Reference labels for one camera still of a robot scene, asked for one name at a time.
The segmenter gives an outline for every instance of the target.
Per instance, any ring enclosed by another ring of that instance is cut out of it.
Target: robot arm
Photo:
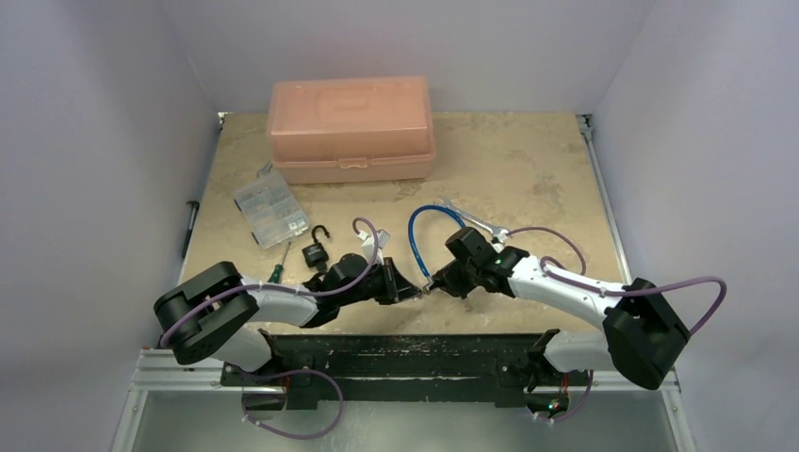
[[[527,251],[489,244],[469,227],[451,236],[447,248],[455,260],[433,274],[430,290],[438,288],[465,298],[480,286],[488,292],[543,302],[599,330],[548,331],[537,344],[545,370],[618,370],[641,387],[657,389],[691,337],[662,295],[611,296],[655,287],[646,280],[624,286],[561,268],[541,268],[538,258]]]
[[[367,260],[346,254],[324,274],[286,291],[257,290],[261,282],[242,277],[230,262],[218,263],[191,280],[175,287],[155,303],[155,315],[164,331],[208,298],[238,287],[232,295],[213,303],[193,316],[169,337],[169,348],[180,364],[216,358],[238,365],[247,372],[271,363],[279,352],[264,331],[243,328],[248,322],[281,322],[300,328],[314,328],[338,317],[341,307],[375,299],[394,304],[419,297],[421,289],[408,282],[390,257],[382,258],[353,288],[327,297],[310,297],[298,292],[329,292],[352,282],[367,267]]]

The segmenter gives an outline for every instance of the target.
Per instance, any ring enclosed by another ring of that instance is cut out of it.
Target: black mounting bracket
[[[542,334],[329,335],[274,336],[282,362],[276,373],[305,366],[331,376],[347,400],[493,402],[498,408],[540,404],[530,394],[532,379],[541,385],[560,384],[531,361],[531,348]],[[290,410],[314,409],[320,400],[337,400],[324,379],[292,377],[287,398]],[[572,384],[587,381],[585,373],[569,374]],[[262,386],[233,368],[222,372],[224,386]],[[280,381],[269,385],[279,386]]]

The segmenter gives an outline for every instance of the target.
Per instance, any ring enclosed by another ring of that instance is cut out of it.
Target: orange plastic box
[[[267,135],[290,184],[423,178],[435,159],[425,77],[277,83]]]

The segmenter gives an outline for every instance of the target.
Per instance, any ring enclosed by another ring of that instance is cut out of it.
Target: toolbox lid
[[[352,78],[276,83],[272,137],[428,129],[425,77]]]

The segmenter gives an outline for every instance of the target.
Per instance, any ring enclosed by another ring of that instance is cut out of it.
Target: clear plastic organizer
[[[283,176],[273,170],[234,193],[236,207],[263,249],[285,242],[308,230],[308,216],[288,189]]]

